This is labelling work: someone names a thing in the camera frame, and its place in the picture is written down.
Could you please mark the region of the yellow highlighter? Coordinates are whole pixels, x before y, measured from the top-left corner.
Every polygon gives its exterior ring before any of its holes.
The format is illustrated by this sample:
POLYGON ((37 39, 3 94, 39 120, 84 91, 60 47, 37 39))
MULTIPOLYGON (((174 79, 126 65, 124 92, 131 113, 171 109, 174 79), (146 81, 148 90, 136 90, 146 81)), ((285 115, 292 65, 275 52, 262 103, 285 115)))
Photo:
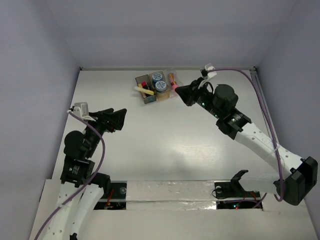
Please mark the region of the yellow highlighter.
POLYGON ((143 92, 143 93, 150 95, 150 96, 153 96, 155 94, 152 90, 147 90, 144 88, 140 88, 138 86, 134 86, 134 90, 139 91, 139 92, 143 92))

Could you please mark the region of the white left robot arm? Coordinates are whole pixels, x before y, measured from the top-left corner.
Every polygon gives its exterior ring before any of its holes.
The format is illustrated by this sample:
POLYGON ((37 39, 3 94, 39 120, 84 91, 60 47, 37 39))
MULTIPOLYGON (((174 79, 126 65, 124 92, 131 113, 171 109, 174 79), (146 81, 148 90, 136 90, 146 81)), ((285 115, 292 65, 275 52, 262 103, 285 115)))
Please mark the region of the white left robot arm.
POLYGON ((56 207, 38 230, 36 240, 79 240, 98 201, 113 195, 110 176, 99 172, 106 155, 103 135, 122 130, 127 109, 90 112, 87 102, 77 102, 67 113, 85 129, 71 131, 64 138, 56 207))

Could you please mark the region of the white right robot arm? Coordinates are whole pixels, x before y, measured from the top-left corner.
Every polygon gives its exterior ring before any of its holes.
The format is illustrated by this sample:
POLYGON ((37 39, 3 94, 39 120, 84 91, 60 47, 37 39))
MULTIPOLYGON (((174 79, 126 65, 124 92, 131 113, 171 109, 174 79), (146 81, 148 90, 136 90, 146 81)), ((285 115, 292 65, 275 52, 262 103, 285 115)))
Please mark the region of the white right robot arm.
POLYGON ((188 105, 200 105, 216 117, 216 125, 223 134, 250 149, 278 171, 277 180, 257 185, 260 191, 278 195, 290 205, 299 205, 317 183, 318 162, 311 156, 302 158, 290 152, 264 134, 236 108, 238 99, 231 86, 212 87, 200 77, 190 85, 188 105))

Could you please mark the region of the orange pink highlighter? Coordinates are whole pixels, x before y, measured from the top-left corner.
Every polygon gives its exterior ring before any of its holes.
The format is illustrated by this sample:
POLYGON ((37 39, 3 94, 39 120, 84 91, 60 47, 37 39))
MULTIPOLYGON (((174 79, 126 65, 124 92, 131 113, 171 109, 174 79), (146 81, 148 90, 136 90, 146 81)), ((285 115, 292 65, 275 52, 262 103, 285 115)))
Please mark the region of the orange pink highlighter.
MULTIPOLYGON (((142 88, 142 84, 139 83, 139 84, 138 84, 138 87, 139 87, 139 88, 142 88)), ((141 92, 141 94, 142 94, 142 97, 143 97, 143 98, 146 98, 146 97, 147 97, 144 92, 141 92)))

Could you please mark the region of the black pink highlighter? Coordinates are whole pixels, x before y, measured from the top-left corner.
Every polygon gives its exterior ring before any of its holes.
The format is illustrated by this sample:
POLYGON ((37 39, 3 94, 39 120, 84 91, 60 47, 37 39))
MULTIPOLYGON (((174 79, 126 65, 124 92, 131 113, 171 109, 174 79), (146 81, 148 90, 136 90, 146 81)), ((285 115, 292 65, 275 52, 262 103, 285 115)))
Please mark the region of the black pink highlighter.
POLYGON ((141 85, 142 85, 142 88, 145 89, 145 90, 150 90, 151 89, 146 81, 143 81, 141 83, 141 85))

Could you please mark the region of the blue white round jar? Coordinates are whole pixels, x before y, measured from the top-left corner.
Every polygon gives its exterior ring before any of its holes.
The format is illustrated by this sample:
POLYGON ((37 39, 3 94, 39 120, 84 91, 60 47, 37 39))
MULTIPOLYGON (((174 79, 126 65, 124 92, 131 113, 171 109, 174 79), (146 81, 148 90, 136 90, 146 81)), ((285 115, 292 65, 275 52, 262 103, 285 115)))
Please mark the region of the blue white round jar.
POLYGON ((154 84, 155 90, 159 93, 162 93, 164 91, 166 91, 167 89, 167 84, 165 81, 163 80, 159 80, 154 84))

